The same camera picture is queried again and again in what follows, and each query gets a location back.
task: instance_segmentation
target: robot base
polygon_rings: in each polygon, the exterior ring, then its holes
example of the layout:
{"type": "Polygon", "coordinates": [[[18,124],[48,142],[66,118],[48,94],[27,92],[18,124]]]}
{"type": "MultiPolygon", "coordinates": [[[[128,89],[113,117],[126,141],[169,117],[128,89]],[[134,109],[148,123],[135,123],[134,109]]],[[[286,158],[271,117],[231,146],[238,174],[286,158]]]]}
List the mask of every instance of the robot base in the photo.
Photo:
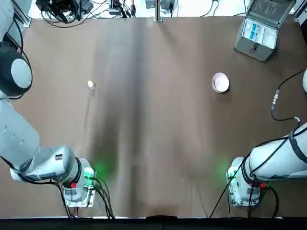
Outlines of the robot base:
{"type": "Polygon", "coordinates": [[[93,207],[95,196],[95,180],[89,180],[86,178],[86,174],[90,173],[92,175],[91,177],[95,178],[96,173],[91,168],[90,163],[86,159],[79,158],[79,160],[82,165],[81,176],[75,188],[64,189],[66,205],[68,207],[93,207]]]}
{"type": "MultiPolygon", "coordinates": [[[[231,167],[226,171],[226,181],[229,183],[231,178],[234,176],[236,171],[241,164],[242,159],[235,159],[232,163],[231,167]]],[[[235,177],[232,179],[228,186],[228,194],[231,206],[234,207],[247,207],[249,202],[249,196],[251,192],[251,186],[247,184],[242,176],[241,170],[239,170],[235,177]]],[[[260,196],[260,188],[253,188],[253,194],[251,199],[251,206],[257,205],[259,203],[259,196],[260,196]]]]}

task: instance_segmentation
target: green led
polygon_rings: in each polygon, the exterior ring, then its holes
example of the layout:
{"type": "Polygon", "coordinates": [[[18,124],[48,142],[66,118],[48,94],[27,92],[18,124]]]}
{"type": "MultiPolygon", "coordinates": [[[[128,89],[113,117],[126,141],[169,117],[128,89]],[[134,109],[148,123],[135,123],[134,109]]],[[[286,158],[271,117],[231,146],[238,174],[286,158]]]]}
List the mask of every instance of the green led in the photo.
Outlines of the green led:
{"type": "Polygon", "coordinates": [[[84,169],[84,178],[87,179],[85,184],[87,186],[92,186],[93,185],[93,180],[95,178],[94,176],[94,170],[92,168],[85,168],[84,169]]]}

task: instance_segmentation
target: brown table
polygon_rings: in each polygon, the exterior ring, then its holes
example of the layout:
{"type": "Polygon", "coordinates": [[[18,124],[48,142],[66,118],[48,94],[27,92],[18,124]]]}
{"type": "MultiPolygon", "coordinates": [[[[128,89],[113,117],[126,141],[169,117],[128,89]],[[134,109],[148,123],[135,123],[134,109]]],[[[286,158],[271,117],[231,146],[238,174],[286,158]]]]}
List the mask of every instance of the brown table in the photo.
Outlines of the brown table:
{"type": "MultiPolygon", "coordinates": [[[[287,134],[293,122],[270,116],[278,84],[306,67],[293,18],[266,63],[234,51],[243,17],[88,20],[71,29],[35,20],[24,36],[33,86],[15,108],[42,145],[71,145],[109,184],[116,216],[203,217],[225,186],[225,170],[256,144],[287,134]],[[230,91],[212,77],[225,73],[230,91]],[[96,84],[90,91],[87,81],[96,84]]],[[[283,86],[278,117],[307,119],[301,77],[283,86]]],[[[1,218],[64,216],[55,187],[14,181],[1,168],[1,218]]],[[[275,182],[280,216],[306,216],[307,182],[275,182]]],[[[105,215],[99,197],[82,216],[105,215]]],[[[267,193],[254,216],[270,216],[267,193]]],[[[246,208],[232,208],[246,216],[246,208]]],[[[215,217],[227,217],[226,196],[215,217]]]]}

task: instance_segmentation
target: open case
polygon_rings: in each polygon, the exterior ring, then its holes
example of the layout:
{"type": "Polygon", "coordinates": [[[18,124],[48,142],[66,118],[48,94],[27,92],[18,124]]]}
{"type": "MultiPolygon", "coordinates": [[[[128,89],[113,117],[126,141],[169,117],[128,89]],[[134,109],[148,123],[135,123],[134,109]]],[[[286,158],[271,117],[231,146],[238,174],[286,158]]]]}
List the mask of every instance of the open case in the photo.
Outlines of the open case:
{"type": "Polygon", "coordinates": [[[236,36],[235,50],[266,61],[276,48],[278,29],[295,0],[252,0],[236,36]]]}

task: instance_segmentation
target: white cup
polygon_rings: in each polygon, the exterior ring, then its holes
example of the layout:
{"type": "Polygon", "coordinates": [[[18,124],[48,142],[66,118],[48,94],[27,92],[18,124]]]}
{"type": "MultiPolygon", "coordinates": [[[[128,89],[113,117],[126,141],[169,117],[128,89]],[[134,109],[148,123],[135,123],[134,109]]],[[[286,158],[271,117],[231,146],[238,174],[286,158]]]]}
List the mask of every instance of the white cup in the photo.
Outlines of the white cup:
{"type": "Polygon", "coordinates": [[[229,80],[223,73],[216,73],[212,79],[213,90],[217,93],[223,93],[229,88],[229,80]]]}

